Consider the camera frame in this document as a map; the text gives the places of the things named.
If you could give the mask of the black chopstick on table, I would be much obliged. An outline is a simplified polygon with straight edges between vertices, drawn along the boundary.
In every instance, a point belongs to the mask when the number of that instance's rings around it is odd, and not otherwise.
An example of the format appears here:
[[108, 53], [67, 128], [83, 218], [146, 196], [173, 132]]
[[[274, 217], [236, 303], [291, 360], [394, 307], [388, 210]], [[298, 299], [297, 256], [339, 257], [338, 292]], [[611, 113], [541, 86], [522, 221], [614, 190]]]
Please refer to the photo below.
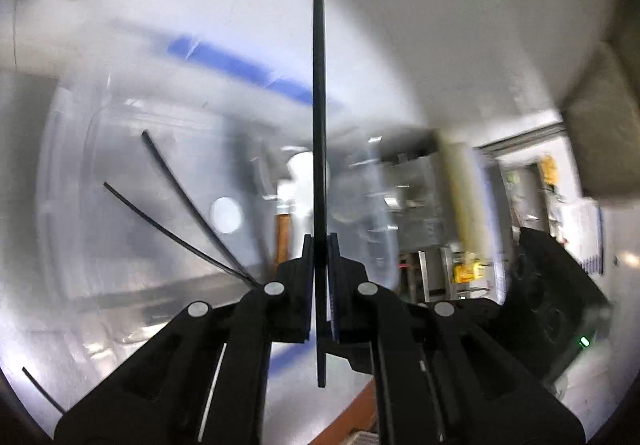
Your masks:
[[28, 381], [32, 384], [32, 386], [35, 387], [35, 389], [40, 393], [40, 395], [61, 415], [65, 415], [66, 409], [64, 409], [63, 406], [54, 399], [54, 397], [37, 381], [37, 379], [29, 372], [29, 370], [24, 366], [21, 370]]

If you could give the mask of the clear plastic storage bin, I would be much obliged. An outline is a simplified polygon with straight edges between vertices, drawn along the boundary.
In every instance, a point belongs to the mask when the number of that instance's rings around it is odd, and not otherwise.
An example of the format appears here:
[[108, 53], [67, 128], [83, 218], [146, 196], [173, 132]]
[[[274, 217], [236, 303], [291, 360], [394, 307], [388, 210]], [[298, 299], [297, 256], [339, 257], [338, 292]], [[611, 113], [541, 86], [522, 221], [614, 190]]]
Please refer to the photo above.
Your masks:
[[[311, 151], [311, 107], [207, 67], [206, 49], [121, 24], [77, 35], [37, 182], [42, 261], [70, 315], [130, 332], [273, 276], [278, 185]], [[219, 197], [242, 209], [233, 234], [210, 223]]]

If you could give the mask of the white plastic spoon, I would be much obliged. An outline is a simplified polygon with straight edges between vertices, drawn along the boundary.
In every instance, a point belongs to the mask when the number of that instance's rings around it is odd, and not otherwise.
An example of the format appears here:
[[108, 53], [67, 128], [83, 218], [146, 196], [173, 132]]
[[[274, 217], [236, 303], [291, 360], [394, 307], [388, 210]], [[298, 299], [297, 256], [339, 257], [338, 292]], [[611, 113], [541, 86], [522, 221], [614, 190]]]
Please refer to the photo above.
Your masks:
[[219, 197], [209, 208], [209, 220], [218, 233], [229, 235], [243, 224], [243, 212], [238, 202], [230, 197]]

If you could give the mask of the white rice paddle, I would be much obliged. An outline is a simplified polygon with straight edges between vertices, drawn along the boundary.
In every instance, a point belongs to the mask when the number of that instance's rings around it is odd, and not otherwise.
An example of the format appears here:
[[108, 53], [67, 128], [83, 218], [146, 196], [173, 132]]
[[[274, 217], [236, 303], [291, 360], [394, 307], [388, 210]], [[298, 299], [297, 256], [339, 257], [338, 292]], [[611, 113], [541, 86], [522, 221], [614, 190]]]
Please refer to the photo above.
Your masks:
[[314, 154], [303, 151], [286, 162], [288, 176], [278, 185], [278, 199], [285, 211], [303, 220], [314, 212]]

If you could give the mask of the wooden handled metal scraper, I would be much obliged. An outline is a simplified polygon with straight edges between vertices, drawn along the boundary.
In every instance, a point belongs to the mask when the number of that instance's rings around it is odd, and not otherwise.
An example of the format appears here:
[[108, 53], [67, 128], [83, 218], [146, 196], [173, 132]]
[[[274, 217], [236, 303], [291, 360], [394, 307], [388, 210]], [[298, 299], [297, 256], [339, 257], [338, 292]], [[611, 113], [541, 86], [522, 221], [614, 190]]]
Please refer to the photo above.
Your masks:
[[290, 258], [292, 238], [292, 214], [280, 213], [276, 215], [276, 253], [274, 265], [279, 267]]

